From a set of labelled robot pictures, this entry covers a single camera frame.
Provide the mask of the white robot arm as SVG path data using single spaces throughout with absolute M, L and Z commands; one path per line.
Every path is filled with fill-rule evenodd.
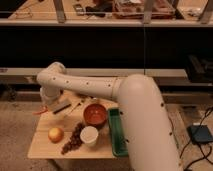
M 62 63 L 54 62 L 38 73 L 37 82 L 46 104 L 58 99 L 62 90 L 116 102 L 134 171 L 183 171 L 165 103 L 153 78 L 71 76 Z

